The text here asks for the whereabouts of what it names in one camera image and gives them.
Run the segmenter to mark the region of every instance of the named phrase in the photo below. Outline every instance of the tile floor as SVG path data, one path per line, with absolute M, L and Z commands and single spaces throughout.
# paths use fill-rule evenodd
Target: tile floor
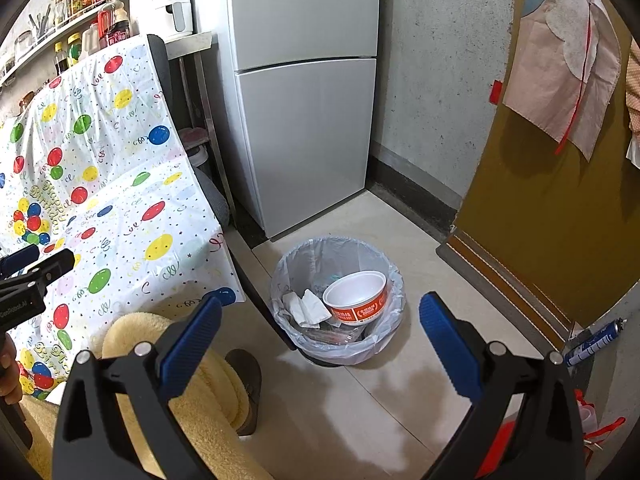
M 280 257 L 302 240 L 329 234 L 365 240 L 396 263 L 405 318 L 379 355 L 354 367 L 322 368 L 289 351 L 249 302 L 226 309 L 215 348 L 251 351 L 263 374 L 258 430 L 245 445 L 276 480 L 418 480 L 468 409 L 420 327 L 421 296 L 436 290 L 485 340 L 499 339 L 526 356 L 539 353 L 436 256 L 433 238 L 368 191 L 253 251 L 237 232 L 226 239 L 267 299 Z

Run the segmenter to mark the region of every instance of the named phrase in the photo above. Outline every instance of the blue spray can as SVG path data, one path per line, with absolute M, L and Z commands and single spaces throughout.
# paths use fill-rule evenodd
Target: blue spray can
M 574 366 L 594 355 L 598 350 L 601 350 L 620 336 L 620 332 L 624 329 L 625 323 L 626 319 L 622 318 L 612 321 L 606 327 L 588 338 L 587 341 L 569 351 L 567 355 L 564 356 L 564 363 L 568 366 Z

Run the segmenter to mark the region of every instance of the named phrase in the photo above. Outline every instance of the white refrigerator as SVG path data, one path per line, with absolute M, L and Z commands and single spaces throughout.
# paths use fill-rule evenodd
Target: white refrigerator
M 191 0 L 229 181 L 268 237 L 364 188 L 380 0 Z

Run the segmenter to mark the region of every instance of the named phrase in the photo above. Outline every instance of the concrete wall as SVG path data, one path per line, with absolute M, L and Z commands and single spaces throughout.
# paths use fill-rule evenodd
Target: concrete wall
M 513 0 L 381 0 L 372 154 L 459 208 L 489 135 Z

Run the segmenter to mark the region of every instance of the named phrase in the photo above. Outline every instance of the wall shelf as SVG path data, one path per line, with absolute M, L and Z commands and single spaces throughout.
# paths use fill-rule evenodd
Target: wall shelf
M 59 41 L 66 41 L 66 38 L 73 34 L 76 28 L 84 25 L 86 22 L 93 21 L 93 19 L 98 15 L 101 7 L 102 2 L 100 2 L 99 4 L 95 4 L 93 9 L 88 10 L 81 16 L 72 19 L 70 22 L 60 27 L 56 32 L 47 36 L 39 44 L 35 45 L 30 51 L 28 51 L 27 54 L 20 58 L 15 66 L 11 70 L 9 70 L 9 72 L 7 72 L 2 79 L 0 79 L 0 87 L 4 86 L 4 83 L 9 79 L 14 78 L 18 71 L 28 65 L 33 59 L 38 56 L 39 53 L 44 51 L 47 47 L 50 47 L 51 45 Z

